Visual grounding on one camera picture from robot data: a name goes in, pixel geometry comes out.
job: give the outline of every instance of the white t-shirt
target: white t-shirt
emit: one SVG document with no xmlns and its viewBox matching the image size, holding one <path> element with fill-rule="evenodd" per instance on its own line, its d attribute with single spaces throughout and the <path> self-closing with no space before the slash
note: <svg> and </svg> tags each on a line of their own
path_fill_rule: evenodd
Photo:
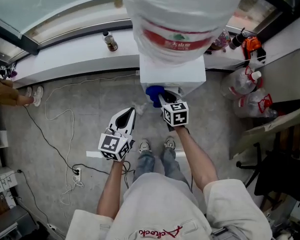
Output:
<svg viewBox="0 0 300 240">
<path fill-rule="evenodd" d="M 209 240 L 212 227 L 227 226 L 236 227 L 249 240 L 271 239 L 266 217 L 240 180 L 212 182 L 203 195 L 206 217 L 184 182 L 145 173 L 124 194 L 114 221 L 76 210 L 66 240 Z"/>
</svg>

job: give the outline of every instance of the black chair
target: black chair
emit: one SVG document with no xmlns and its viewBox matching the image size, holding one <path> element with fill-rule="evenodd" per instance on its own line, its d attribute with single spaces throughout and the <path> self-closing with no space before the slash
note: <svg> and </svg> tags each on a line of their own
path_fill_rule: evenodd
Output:
<svg viewBox="0 0 300 240">
<path fill-rule="evenodd" d="M 246 188 L 258 176 L 254 190 L 256 196 L 264 195 L 271 200 L 268 193 L 274 191 L 300 201 L 300 160 L 280 151 L 266 151 L 267 157 L 262 160 L 260 144 L 254 146 L 257 149 L 257 165 L 242 166 L 241 162 L 236 164 L 241 169 L 255 170 L 245 185 Z"/>
</svg>

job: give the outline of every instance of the brown shorts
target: brown shorts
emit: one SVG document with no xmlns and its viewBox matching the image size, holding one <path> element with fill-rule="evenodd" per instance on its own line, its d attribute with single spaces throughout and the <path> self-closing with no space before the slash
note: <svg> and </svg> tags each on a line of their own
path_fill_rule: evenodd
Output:
<svg viewBox="0 0 300 240">
<path fill-rule="evenodd" d="M 16 106 L 19 91 L 13 89 L 13 82 L 0 79 L 0 105 Z"/>
</svg>

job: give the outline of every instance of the gray wall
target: gray wall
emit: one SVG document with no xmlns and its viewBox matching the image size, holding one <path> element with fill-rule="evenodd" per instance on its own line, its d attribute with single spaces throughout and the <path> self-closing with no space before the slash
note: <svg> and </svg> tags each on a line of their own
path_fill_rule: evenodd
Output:
<svg viewBox="0 0 300 240">
<path fill-rule="evenodd" d="M 262 73 L 263 87 L 274 103 L 300 99 L 300 49 L 258 70 Z"/>
</svg>

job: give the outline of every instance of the brown bottle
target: brown bottle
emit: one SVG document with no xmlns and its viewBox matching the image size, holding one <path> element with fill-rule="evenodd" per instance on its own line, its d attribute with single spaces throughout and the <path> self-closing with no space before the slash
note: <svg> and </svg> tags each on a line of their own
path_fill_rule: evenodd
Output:
<svg viewBox="0 0 300 240">
<path fill-rule="evenodd" d="M 104 31 L 102 39 L 106 43 L 106 45 L 108 46 L 108 49 L 109 49 L 110 52 L 114 52 L 115 50 L 118 49 L 118 44 L 115 41 L 115 39 L 114 39 L 113 35 L 111 34 L 111 32 Z"/>
</svg>

